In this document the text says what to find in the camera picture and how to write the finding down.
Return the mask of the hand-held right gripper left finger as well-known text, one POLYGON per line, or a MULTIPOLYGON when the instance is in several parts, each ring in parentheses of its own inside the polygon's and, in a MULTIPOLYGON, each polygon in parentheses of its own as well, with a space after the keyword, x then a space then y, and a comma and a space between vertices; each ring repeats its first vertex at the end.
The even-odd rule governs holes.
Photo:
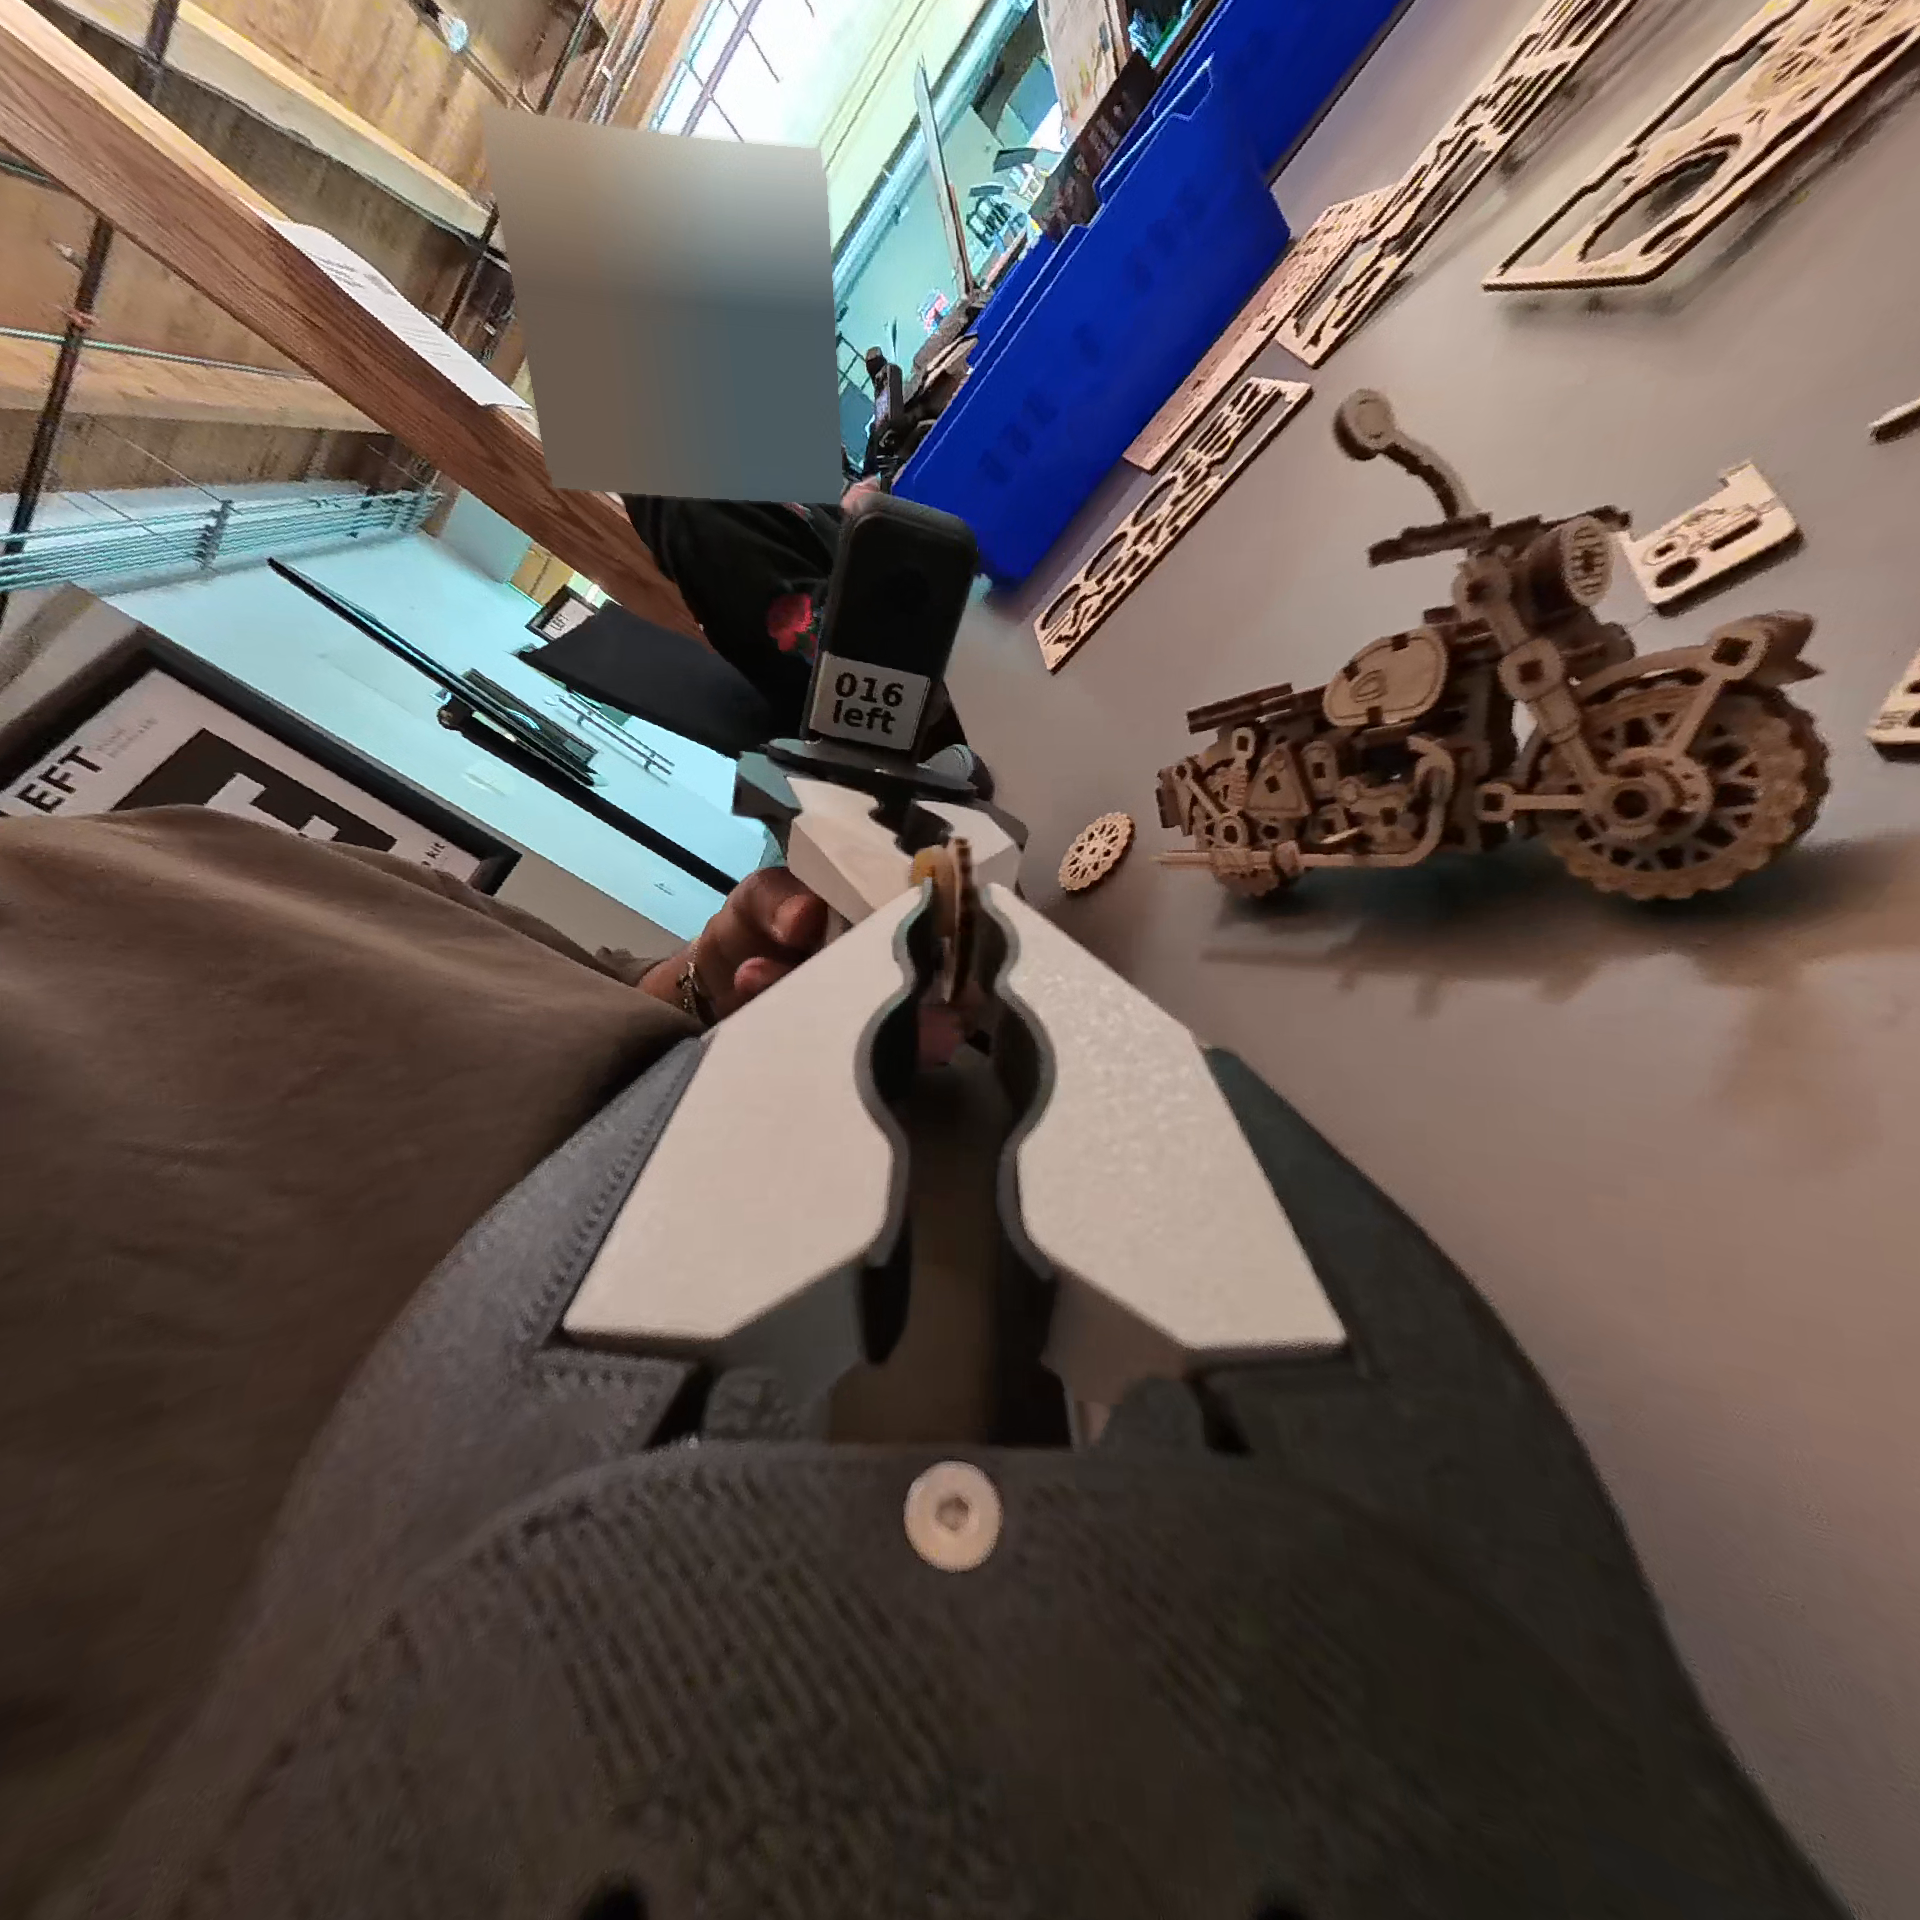
POLYGON ((685 1366, 689 1443, 939 1435, 931 928, 911 886, 723 1022, 562 1315, 685 1366))

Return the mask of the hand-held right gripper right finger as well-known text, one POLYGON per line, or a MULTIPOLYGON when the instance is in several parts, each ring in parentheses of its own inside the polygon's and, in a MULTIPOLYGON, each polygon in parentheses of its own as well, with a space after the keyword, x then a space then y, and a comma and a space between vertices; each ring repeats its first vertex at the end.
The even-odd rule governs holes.
POLYGON ((1005 886, 991 996, 1036 1087, 1005 1143, 1007 1235, 1052 1284, 1041 1363, 1075 1446, 1145 1380, 1331 1361, 1349 1332, 1193 1031, 1005 886))

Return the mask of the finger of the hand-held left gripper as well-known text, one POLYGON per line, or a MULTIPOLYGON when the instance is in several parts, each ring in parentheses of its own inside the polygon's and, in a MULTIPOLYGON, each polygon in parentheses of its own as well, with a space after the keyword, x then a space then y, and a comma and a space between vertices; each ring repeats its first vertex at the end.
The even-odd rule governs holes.
POLYGON ((1019 888, 1025 827, 1005 823, 991 807, 919 801, 919 851, 926 849, 962 849, 973 888, 1019 888))
POLYGON ((783 826, 783 867, 831 921, 865 921, 898 899, 919 899, 914 858, 852 787, 783 772, 795 809, 783 826))

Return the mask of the person's left forearm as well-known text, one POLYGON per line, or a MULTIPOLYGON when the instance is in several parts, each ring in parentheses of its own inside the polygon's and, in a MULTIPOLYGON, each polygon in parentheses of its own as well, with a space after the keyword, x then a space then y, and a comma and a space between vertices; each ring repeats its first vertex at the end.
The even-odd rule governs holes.
POLYGON ((193 826, 246 897, 228 1014, 273 1175, 471 1220, 702 1026, 446 875, 213 812, 193 826))

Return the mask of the grey desk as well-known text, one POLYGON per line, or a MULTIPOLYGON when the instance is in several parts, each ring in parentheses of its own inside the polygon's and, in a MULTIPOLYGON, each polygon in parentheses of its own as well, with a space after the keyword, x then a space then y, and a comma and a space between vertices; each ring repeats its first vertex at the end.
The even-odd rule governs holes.
POLYGON ((1125 516, 1117 466, 964 641, 959 706, 1030 827, 1130 809, 1087 948, 1259 1070, 1494 1303, 1607 1479, 1723 1734, 1858 1916, 1916 1916, 1916 763, 1866 742, 1916 655, 1916 92, 1797 200, 1650 289, 1482 276, 1755 6, 1643 6, 1324 368, 1310 404, 1067 667, 1034 616, 1125 516), (1801 608, 1831 795, 1775 871, 1675 912, 1535 849, 1333 875, 1242 907, 1165 871, 1156 769, 1191 706, 1289 681, 1444 598, 1367 568, 1430 508, 1333 447, 1379 388, 1499 515, 1654 527, 1758 464, 1803 543, 1685 616, 1620 576, 1639 647, 1801 608))

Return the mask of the person's left hand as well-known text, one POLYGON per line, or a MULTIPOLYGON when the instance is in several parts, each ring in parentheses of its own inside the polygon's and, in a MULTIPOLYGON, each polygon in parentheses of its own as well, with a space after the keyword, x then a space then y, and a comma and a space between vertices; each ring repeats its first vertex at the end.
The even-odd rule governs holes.
POLYGON ((803 967, 823 944, 829 907, 788 868, 745 879, 682 951, 652 966, 637 990, 714 1026, 803 967))

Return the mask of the black board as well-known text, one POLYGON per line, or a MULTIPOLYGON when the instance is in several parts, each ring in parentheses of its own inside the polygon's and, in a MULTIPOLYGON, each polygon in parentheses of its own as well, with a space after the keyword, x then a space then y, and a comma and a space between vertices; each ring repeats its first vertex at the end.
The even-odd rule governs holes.
POLYGON ((778 737, 767 702, 711 647, 612 603, 519 650, 519 662, 586 702, 731 759, 778 737))

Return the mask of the wooden sheet with small cutouts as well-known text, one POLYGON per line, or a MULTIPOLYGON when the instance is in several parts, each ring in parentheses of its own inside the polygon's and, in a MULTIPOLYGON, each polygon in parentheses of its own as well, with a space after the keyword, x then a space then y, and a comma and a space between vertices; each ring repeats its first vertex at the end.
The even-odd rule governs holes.
POLYGON ((1204 412, 1127 519, 1037 614, 1034 634, 1050 675, 1121 611, 1310 399, 1308 383, 1246 376, 1204 412))

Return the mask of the pale wooden parts sheet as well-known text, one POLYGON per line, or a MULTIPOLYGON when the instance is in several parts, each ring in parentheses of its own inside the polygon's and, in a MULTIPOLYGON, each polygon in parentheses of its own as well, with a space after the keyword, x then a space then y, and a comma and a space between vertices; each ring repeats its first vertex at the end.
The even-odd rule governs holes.
POLYGON ((1273 272, 1254 289, 1193 374, 1122 454, 1130 466, 1140 473, 1155 473, 1163 466, 1165 457, 1195 430, 1235 377, 1308 300, 1310 290, 1326 276, 1335 252, 1353 241, 1357 227, 1372 218, 1381 194, 1388 193, 1377 191, 1333 203, 1313 227, 1291 238, 1273 272))

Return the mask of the wooden motorcycle model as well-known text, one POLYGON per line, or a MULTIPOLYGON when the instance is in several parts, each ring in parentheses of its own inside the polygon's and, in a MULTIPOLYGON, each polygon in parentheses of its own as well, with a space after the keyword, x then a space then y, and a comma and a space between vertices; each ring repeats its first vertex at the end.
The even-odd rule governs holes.
POLYGON ((1598 617, 1628 512, 1494 519, 1379 392, 1339 402, 1335 444, 1428 487, 1438 522, 1370 563, 1451 555, 1451 598, 1322 689, 1191 711, 1211 742, 1159 771, 1159 820, 1182 839, 1162 867, 1263 899, 1313 874, 1403 874, 1535 839, 1598 895, 1681 904, 1763 874, 1813 831, 1831 753, 1789 696, 1817 678, 1809 616, 1751 616, 1643 656, 1598 617))

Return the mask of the wooden sheet with large cutouts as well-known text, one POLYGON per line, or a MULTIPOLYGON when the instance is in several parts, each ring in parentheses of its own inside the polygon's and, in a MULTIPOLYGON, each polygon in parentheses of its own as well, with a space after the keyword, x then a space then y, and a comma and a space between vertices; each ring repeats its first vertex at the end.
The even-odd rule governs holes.
POLYGON ((1276 339, 1285 353, 1324 367, 1634 12, 1634 3, 1540 6, 1399 180, 1365 212, 1327 208, 1306 234, 1299 289, 1282 307, 1276 339))

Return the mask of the black framed marker sign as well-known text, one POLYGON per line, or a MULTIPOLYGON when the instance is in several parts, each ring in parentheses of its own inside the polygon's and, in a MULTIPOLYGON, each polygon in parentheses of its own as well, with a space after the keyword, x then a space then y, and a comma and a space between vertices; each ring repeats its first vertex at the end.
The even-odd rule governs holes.
POLYGON ((149 628, 4 726, 7 818, 166 807, 388 854, 485 897, 521 863, 474 817, 149 628))

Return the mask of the wooden ceiling beam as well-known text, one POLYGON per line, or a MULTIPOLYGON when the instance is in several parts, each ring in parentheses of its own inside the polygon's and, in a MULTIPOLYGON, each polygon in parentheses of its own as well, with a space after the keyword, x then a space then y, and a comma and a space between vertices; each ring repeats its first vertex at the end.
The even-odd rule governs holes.
POLYGON ((3 6, 3 132, 109 230, 620 607, 702 638, 615 497, 556 489, 521 412, 460 388, 302 252, 234 169, 19 3, 3 6))

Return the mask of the small wooden plate part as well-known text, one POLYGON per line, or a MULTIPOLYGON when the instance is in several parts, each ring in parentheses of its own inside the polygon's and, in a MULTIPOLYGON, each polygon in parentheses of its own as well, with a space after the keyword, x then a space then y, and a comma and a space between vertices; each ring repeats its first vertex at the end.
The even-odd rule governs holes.
POLYGON ((1793 546, 1801 529, 1754 462, 1718 473, 1716 489, 1646 535, 1620 535, 1631 582, 1654 611, 1726 588, 1741 570, 1793 546))

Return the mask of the wooden sheet with frame cutout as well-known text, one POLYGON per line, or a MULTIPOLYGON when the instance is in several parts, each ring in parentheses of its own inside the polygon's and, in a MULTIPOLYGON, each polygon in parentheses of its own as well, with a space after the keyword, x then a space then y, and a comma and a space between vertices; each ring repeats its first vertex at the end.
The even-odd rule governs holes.
POLYGON ((1660 281, 1916 84, 1916 3, 1763 6, 1483 276, 1498 298, 1660 281))

